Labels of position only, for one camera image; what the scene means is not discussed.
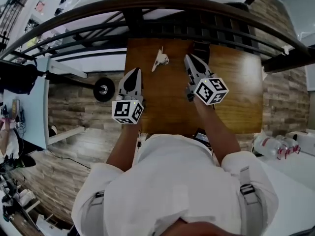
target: white cube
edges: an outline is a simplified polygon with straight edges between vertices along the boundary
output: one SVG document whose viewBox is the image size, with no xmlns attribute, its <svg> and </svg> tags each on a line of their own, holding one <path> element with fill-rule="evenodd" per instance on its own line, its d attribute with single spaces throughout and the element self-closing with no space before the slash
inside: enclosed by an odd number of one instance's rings
<svg viewBox="0 0 315 236">
<path fill-rule="evenodd" d="M 194 94 L 206 105 L 222 102 L 227 93 L 227 86 L 221 78 L 202 79 L 194 91 Z"/>
<path fill-rule="evenodd" d="M 137 124 L 144 107 L 139 100 L 112 102 L 112 118 L 121 124 Z"/>
</svg>

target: light blue desk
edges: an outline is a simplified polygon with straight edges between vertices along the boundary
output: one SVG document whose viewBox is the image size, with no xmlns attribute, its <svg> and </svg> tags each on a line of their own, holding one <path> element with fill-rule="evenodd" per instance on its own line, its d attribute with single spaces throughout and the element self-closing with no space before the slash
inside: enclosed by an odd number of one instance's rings
<svg viewBox="0 0 315 236">
<path fill-rule="evenodd" d="M 84 78 L 87 76 L 86 73 L 77 71 L 50 58 L 37 59 L 36 61 L 37 69 L 42 72 L 49 70 L 54 73 L 60 73 L 62 70 Z M 56 136 L 49 137 L 48 89 L 49 81 L 38 77 L 29 95 L 15 94 L 7 90 L 4 90 L 3 94 L 3 104 L 7 106 L 9 113 L 12 109 L 12 100 L 20 100 L 20 109 L 23 108 L 24 110 L 26 127 L 23 139 L 41 148 L 47 148 L 50 144 L 81 133 L 85 130 L 85 128 L 81 126 Z"/>
</svg>

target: white shirt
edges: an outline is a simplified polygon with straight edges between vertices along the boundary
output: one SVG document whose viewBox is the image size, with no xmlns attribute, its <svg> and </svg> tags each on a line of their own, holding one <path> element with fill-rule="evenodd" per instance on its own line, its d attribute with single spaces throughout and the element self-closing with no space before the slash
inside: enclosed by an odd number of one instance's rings
<svg viewBox="0 0 315 236">
<path fill-rule="evenodd" d="M 179 218 L 240 234 L 239 173 L 246 166 L 252 185 L 265 195 L 270 224 L 278 198 L 252 153 L 230 154 L 217 167 L 203 144 L 179 135 L 152 136 L 127 172 L 95 164 L 72 219 L 82 236 L 158 236 Z"/>
</svg>

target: strap buckle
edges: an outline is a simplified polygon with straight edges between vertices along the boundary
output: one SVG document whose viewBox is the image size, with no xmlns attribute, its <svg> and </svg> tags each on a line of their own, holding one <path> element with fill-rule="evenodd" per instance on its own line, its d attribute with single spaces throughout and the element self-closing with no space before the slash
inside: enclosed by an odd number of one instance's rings
<svg viewBox="0 0 315 236">
<path fill-rule="evenodd" d="M 250 184 L 250 183 L 249 184 L 243 184 L 241 186 L 241 193 L 243 194 L 243 196 L 248 195 L 248 194 L 253 193 L 253 192 L 255 192 L 255 189 L 254 189 L 252 184 Z"/>
<path fill-rule="evenodd" d="M 243 184 L 241 186 L 241 193 L 248 205 L 258 203 L 258 197 L 252 184 Z"/>
<path fill-rule="evenodd" d="M 92 206 L 97 206 L 97 205 L 101 205 L 104 201 L 104 191 L 99 191 L 95 194 L 91 205 Z"/>
</svg>

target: shirt sleeve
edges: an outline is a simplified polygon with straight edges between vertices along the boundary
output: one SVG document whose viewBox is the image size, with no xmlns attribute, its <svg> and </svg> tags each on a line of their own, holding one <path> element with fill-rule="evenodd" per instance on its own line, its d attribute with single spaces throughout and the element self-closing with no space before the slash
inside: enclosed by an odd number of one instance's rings
<svg viewBox="0 0 315 236">
<path fill-rule="evenodd" d="M 241 151 L 227 155 L 221 166 L 238 179 L 240 179 L 241 169 L 249 166 L 251 184 L 259 190 L 262 195 L 260 198 L 264 198 L 266 201 L 267 207 L 263 207 L 263 209 L 267 210 L 267 225 L 270 225 L 278 209 L 279 200 L 259 159 L 248 151 Z"/>
<path fill-rule="evenodd" d="M 103 199 L 106 186 L 118 178 L 122 170 L 105 163 L 96 163 L 79 191 L 71 217 L 80 235 L 93 232 L 103 235 Z"/>
</svg>

